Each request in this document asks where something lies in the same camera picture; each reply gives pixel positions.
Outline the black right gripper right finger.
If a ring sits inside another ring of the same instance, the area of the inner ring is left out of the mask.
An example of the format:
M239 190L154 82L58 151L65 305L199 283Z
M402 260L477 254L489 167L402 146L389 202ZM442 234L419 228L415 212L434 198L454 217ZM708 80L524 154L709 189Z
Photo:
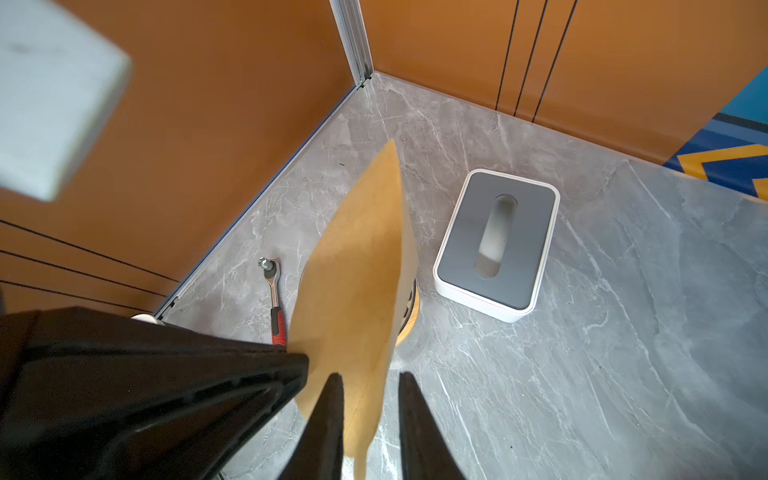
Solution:
M464 479L415 376L399 375L399 431L404 479Z

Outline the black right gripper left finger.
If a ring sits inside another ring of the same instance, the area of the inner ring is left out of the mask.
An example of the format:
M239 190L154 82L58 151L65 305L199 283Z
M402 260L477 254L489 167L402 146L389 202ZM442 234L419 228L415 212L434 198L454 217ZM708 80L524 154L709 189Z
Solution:
M331 374L306 428L278 477L339 480L343 463L344 389L340 374Z

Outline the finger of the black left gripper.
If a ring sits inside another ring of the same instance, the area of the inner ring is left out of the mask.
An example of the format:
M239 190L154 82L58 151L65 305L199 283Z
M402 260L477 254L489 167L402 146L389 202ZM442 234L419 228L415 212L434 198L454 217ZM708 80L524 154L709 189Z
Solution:
M213 479L308 358L83 307L1 319L5 479Z

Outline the brown paper coffee filter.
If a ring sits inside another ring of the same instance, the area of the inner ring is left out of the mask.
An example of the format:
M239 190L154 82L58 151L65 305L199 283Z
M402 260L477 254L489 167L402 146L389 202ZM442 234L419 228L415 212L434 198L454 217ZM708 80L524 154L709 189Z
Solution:
M396 144L389 141L342 201L302 274L288 350L309 358L297 406L309 417L327 378L341 376L343 448L366 461L418 267Z

